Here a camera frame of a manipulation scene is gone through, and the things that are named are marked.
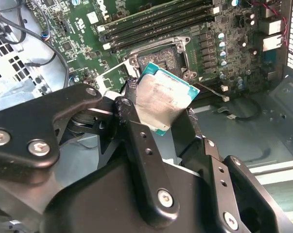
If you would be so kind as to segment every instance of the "black cable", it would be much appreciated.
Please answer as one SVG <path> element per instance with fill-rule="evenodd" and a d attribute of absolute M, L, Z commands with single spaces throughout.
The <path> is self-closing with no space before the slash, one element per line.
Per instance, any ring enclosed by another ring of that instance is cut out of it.
<path fill-rule="evenodd" d="M 81 143 L 81 142 L 79 142 L 79 141 L 77 141 L 77 142 L 75 142 L 77 145 L 79 145 L 79 146 L 82 146 L 82 147 L 84 147 L 85 149 L 87 149 L 87 150 L 91 150 L 91 149 L 95 149 L 95 148 L 97 148 L 98 146 L 95 146 L 95 147 L 88 147 L 88 146 L 85 146 L 83 143 Z"/>
<path fill-rule="evenodd" d="M 48 65 L 49 63 L 53 62 L 56 56 L 57 56 L 57 54 L 53 53 L 53 56 L 51 57 L 51 59 L 43 64 L 35 63 L 35 62 L 28 62 L 28 63 L 25 63 L 25 65 L 28 67 L 42 67 L 42 66 Z"/>
<path fill-rule="evenodd" d="M 46 31 L 45 32 L 47 35 L 50 35 L 50 25 L 48 23 L 48 18 L 44 12 L 44 10 L 40 7 L 40 5 L 36 2 L 36 0 L 30 0 L 33 4 L 35 4 L 35 6 L 39 9 L 40 13 L 42 14 L 44 21 L 46 23 Z"/>
<path fill-rule="evenodd" d="M 43 41 L 41 36 L 37 35 L 36 33 L 32 32 L 31 30 L 23 28 L 23 27 L 15 24 L 14 22 L 4 18 L 3 16 L 0 16 L 0 21 L 8 24 L 11 27 L 17 28 L 20 31 L 25 32 L 25 33 L 35 37 L 36 39 L 42 41 L 45 45 L 47 45 L 52 51 L 54 51 L 54 53 L 58 56 L 58 58 L 60 59 L 61 64 L 64 66 L 64 68 L 66 70 L 63 88 L 65 88 L 65 87 L 67 87 L 69 85 L 69 66 L 68 66 L 65 58 L 62 56 L 62 54 L 55 47 L 53 47 L 49 42 Z"/>
<path fill-rule="evenodd" d="M 22 4 L 18 4 L 17 6 L 14 6 L 14 7 L 11 7 L 11 8 L 7 8 L 7 9 L 3 9 L 3 10 L 0 10 L 0 13 L 4 13 L 4 12 L 9 12 L 9 11 L 13 11 L 15 9 L 19 9 L 22 7 Z"/>
<path fill-rule="evenodd" d="M 22 5 L 23 5 L 23 0 L 19 0 L 18 6 L 16 6 L 15 8 L 17 9 L 17 17 L 18 17 L 18 20 L 19 20 L 19 24 L 20 24 L 21 27 L 25 28 L 25 25 L 24 25 L 24 22 L 23 22 L 23 17 L 22 17 L 22 12 L 21 12 Z M 25 38 L 26 38 L 26 33 L 25 32 L 21 32 L 20 40 L 17 41 L 17 42 L 16 41 L 8 40 L 6 38 L 3 38 L 1 40 L 4 43 L 8 43 L 8 44 L 12 44 L 12 45 L 17 45 L 17 44 L 22 43 L 25 40 Z"/>
<path fill-rule="evenodd" d="M 256 118 L 258 118 L 261 113 L 262 113 L 262 108 L 260 106 L 260 104 L 255 101 L 254 99 L 250 98 L 249 96 L 245 96 L 245 98 L 247 100 L 249 100 L 255 107 L 256 107 L 256 112 L 252 115 L 252 116 L 248 116 L 248 117 L 240 117 L 240 116 L 236 116 L 235 118 L 233 118 L 234 120 L 239 120 L 239 121 L 251 121 L 254 120 Z M 222 112 L 220 112 L 222 114 L 225 114 L 226 116 L 230 116 L 230 115 L 234 115 L 233 113 L 231 113 L 228 109 L 223 110 Z"/>

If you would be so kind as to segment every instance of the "motherboard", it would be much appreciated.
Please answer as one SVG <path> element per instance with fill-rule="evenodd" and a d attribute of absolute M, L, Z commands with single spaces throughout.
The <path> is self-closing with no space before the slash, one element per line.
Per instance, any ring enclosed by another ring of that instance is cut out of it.
<path fill-rule="evenodd" d="M 269 34 L 262 37 L 262 13 L 248 1 L 36 1 L 48 17 L 50 42 L 70 67 L 70 85 L 119 91 L 149 62 L 228 96 L 261 91 L 268 82 L 261 66 Z M 28 0 L 27 6 L 45 28 L 36 6 Z"/>

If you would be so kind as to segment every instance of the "red wire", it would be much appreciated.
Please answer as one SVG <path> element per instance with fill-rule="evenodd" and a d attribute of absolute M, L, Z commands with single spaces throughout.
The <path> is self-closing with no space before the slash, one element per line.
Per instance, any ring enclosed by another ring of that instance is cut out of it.
<path fill-rule="evenodd" d="M 266 9 L 269 9 L 270 11 L 272 11 L 276 16 L 279 16 L 279 17 L 281 17 L 282 18 L 282 21 L 284 22 L 284 30 L 283 30 L 283 33 L 282 33 L 282 35 L 283 35 L 283 43 L 284 43 L 284 45 L 285 45 L 285 47 L 288 49 L 288 52 L 289 52 L 289 54 L 292 54 L 293 55 L 293 51 L 291 51 L 290 49 L 289 49 L 289 41 L 287 40 L 287 34 L 288 34 L 288 31 L 289 31 L 289 24 L 288 24 L 288 22 L 287 22 L 287 20 L 286 20 L 286 18 L 284 17 L 284 16 L 282 16 L 278 11 L 276 11 L 276 10 L 274 10 L 274 9 L 272 9 L 272 8 L 270 8 L 267 4 L 265 4 L 265 3 L 262 3 L 262 2 L 253 2 L 252 3 L 254 6 L 263 6 L 263 7 L 265 7 Z"/>

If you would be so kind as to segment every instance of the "black metal bracket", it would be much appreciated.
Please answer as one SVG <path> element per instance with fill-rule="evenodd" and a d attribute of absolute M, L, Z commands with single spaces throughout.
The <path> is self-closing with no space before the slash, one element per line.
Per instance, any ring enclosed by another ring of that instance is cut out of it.
<path fill-rule="evenodd" d="M 59 159 L 58 144 L 68 121 L 77 112 L 95 107 L 101 99 L 98 91 L 81 84 L 1 111 L 0 130 L 8 134 L 8 141 L 0 145 L 0 178 L 44 182 Z M 42 142 L 34 144 L 37 155 L 29 149 L 35 141 Z"/>

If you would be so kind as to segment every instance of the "wire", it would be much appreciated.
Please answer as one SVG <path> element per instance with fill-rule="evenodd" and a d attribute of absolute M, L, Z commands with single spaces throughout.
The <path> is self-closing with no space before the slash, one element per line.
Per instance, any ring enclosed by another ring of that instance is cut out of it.
<path fill-rule="evenodd" d="M 22 4 L 18 4 L 17 6 L 11 7 L 11 8 L 7 8 L 4 10 L 0 10 L 0 13 L 4 13 L 4 12 L 9 12 L 9 11 L 13 11 L 15 9 L 19 9 L 22 7 Z"/>
<path fill-rule="evenodd" d="M 82 147 L 84 147 L 85 149 L 87 149 L 87 150 L 91 150 L 91 149 L 95 149 L 95 148 L 97 148 L 98 146 L 95 146 L 95 147 L 88 147 L 88 146 L 85 146 L 83 143 L 81 143 L 81 142 L 79 142 L 79 141 L 77 141 L 77 142 L 75 142 L 77 145 L 79 145 L 79 146 L 82 146 Z"/>
<path fill-rule="evenodd" d="M 35 4 L 35 6 L 39 9 L 40 13 L 42 14 L 44 21 L 46 23 L 46 31 L 42 32 L 41 37 L 43 38 L 43 40 L 47 41 L 50 39 L 50 25 L 48 23 L 48 18 L 44 12 L 44 10 L 41 8 L 41 6 L 36 2 L 36 0 L 30 0 L 33 4 Z"/>
<path fill-rule="evenodd" d="M 18 5 L 15 6 L 15 7 L 12 7 L 12 8 L 9 8 L 11 10 L 14 10 L 14 9 L 17 9 L 17 17 L 18 17 L 18 20 L 19 20 L 19 24 L 21 27 L 25 28 L 25 25 L 24 25 L 24 22 L 23 22 L 23 18 L 22 18 L 22 12 L 21 12 L 21 7 L 23 6 L 23 0 L 19 0 L 18 2 Z M 25 32 L 21 32 L 21 37 L 20 37 L 20 40 L 19 41 L 11 41 L 11 40 L 8 40 L 6 38 L 3 38 L 1 39 L 2 42 L 4 43 L 8 43 L 8 44 L 12 44 L 12 45 L 17 45 L 17 44 L 20 44 L 22 43 L 26 38 L 26 33 Z"/>
<path fill-rule="evenodd" d="M 56 56 L 57 56 L 57 54 L 53 53 L 53 56 L 51 57 L 51 59 L 49 59 L 49 61 L 47 61 L 47 62 L 45 62 L 43 64 L 35 63 L 35 62 L 28 62 L 28 63 L 25 63 L 25 65 L 28 66 L 28 67 L 42 67 L 42 66 L 48 65 L 51 62 L 53 62 L 54 59 L 56 58 Z"/>
<path fill-rule="evenodd" d="M 233 113 L 231 113 L 229 111 L 229 109 L 226 108 L 226 107 L 225 108 L 222 108 L 222 107 L 219 108 L 218 105 L 214 105 L 214 106 L 219 108 L 218 113 L 222 113 L 222 114 L 227 115 L 227 118 L 229 118 L 229 119 L 234 119 L 234 120 L 238 120 L 238 121 L 251 121 L 251 120 L 254 120 L 254 119 L 258 118 L 262 113 L 262 108 L 261 108 L 260 104 L 257 101 L 255 101 L 254 99 L 250 98 L 249 96 L 244 96 L 244 97 L 247 100 L 249 100 L 256 107 L 256 112 L 252 116 L 248 116 L 248 117 L 236 116 Z"/>
<path fill-rule="evenodd" d="M 278 11 L 276 11 L 275 9 L 273 9 L 269 5 L 267 5 L 266 3 L 255 1 L 255 2 L 252 2 L 252 5 L 253 6 L 263 6 L 264 8 L 272 11 L 276 16 L 281 17 L 282 21 L 284 22 L 284 30 L 282 33 L 283 43 L 284 43 L 285 47 L 287 48 L 288 53 L 293 55 L 293 51 L 290 50 L 289 41 L 287 40 L 287 34 L 289 32 L 289 23 L 288 23 L 287 19 L 284 16 L 282 16 Z"/>
<path fill-rule="evenodd" d="M 63 88 L 67 87 L 69 84 L 69 66 L 65 60 L 65 58 L 62 56 L 62 54 L 55 48 L 53 47 L 49 42 L 42 40 L 41 36 L 37 35 L 36 33 L 32 32 L 31 30 L 28 30 L 26 28 L 23 28 L 17 24 L 15 24 L 14 22 L 4 18 L 3 16 L 0 16 L 0 21 L 8 24 L 11 27 L 17 28 L 22 32 L 25 32 L 33 37 L 35 37 L 38 40 L 41 40 L 45 45 L 47 45 L 52 51 L 54 51 L 54 53 L 58 56 L 58 58 L 60 59 L 61 64 L 64 66 L 66 73 L 65 73 L 65 79 L 64 79 L 64 85 Z"/>

